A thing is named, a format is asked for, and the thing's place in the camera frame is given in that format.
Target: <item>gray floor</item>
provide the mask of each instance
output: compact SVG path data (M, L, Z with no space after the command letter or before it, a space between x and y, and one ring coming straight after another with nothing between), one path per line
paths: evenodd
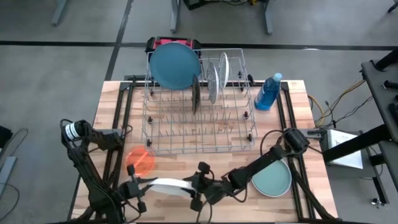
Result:
M90 41L116 40L127 0L71 0L59 27L51 27L53 0L0 1L0 40ZM259 6L211 4L188 11L181 5L179 32L202 42L311 45L398 45L398 10L386 15L390 0L277 0L273 36L264 34ZM145 42L151 36L170 36L170 3L136 0L127 23L125 42ZM77 172L60 143L59 120L92 121L113 48L0 46L0 125L13 131L29 128L16 152L10 183L21 191L16 209L4 223L45 223L66 219ZM248 72L264 79L275 72L285 79L305 80L307 91L323 107L354 80L360 63L381 58L386 51L251 50L244 49ZM112 80L145 74L142 48L122 48ZM343 116L368 96L361 86L335 110ZM314 109L314 117L319 112ZM369 130L381 124L374 102L338 123L339 129ZM384 168L382 175L391 204L377 209L371 181L331 179L339 217L369 223L395 223L398 194ZM15 193L6 189L0 217Z

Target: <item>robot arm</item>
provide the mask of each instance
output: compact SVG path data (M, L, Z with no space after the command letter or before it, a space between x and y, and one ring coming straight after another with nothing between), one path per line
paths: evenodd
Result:
M123 147L122 138L118 133L103 134L93 129L85 120L77 122L61 120L60 127L62 144L66 147L69 159L72 160L89 191L90 207L80 219L89 219L93 212L96 212L100 216L105 214L108 223L124 223L122 203L128 203L127 199L134 197L138 199L138 212L146 212L146 206L141 197L149 187L140 190L138 185L153 179L136 178L134 166L131 165L127 167L131 181L124 182L117 190L113 190L110 183L102 180L88 154L88 145L91 142L97 144L102 150L118 150Z
M210 205L216 204L225 196L235 197L246 189L247 184L255 174L284 157L302 155L307 151L310 144L308 139L299 130L294 128L286 129L282 137L285 139L286 145L291 149L290 152L283 150L278 141L267 153L245 167L229 171L227 174L221 176L221 180L213 180L205 177L205 174L210 173L210 166L204 162L200 162L198 166L200 172L196 172L193 176L184 179L192 181L192 187L198 192L198 196L192 199L191 209L198 212L201 210L203 206L203 203L200 201L201 194L205 195L206 201ZM305 185L301 176L295 169L292 170L292 177L303 189L305 195L312 201L312 204L322 218L335 219L320 205L319 201L312 194L308 186Z

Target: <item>wire dish rack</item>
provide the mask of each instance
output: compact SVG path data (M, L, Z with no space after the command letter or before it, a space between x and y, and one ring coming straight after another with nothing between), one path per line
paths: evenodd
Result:
M218 66L223 52L229 60L228 83L211 104L207 68L210 62ZM201 55L201 102L195 115L192 89L162 88L153 80L147 60L142 140L152 155L245 151L254 145L257 129L242 49L203 49L196 53Z

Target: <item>dish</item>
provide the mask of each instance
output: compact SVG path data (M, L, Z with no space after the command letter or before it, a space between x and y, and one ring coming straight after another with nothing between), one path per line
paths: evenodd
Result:
M226 53L222 53L218 64L218 78L220 79L220 91L223 91L229 77L229 62Z
M254 187L263 195L279 197L292 183L292 174L284 161L275 161L251 179Z
M191 196L189 191L195 191L190 182L178 179L159 178L152 181L149 185L151 185L151 190L169 195L189 197Z
M197 76L193 77L192 84L192 113L195 115L200 106L200 85Z
M209 88L209 99L211 104L215 104L218 97L220 81L218 80L217 69L212 62L209 63L209 67L207 68L207 82Z
M200 75L200 62L196 53L184 44L170 42L152 53L150 73L161 86L171 90L184 90L192 85L192 77Z

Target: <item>blue bottle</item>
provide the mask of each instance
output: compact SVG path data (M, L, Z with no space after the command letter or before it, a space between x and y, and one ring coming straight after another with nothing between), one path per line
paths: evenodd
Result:
M280 91L281 73L276 73L273 77L268 78L254 100L254 106L257 110L269 110L275 102Z

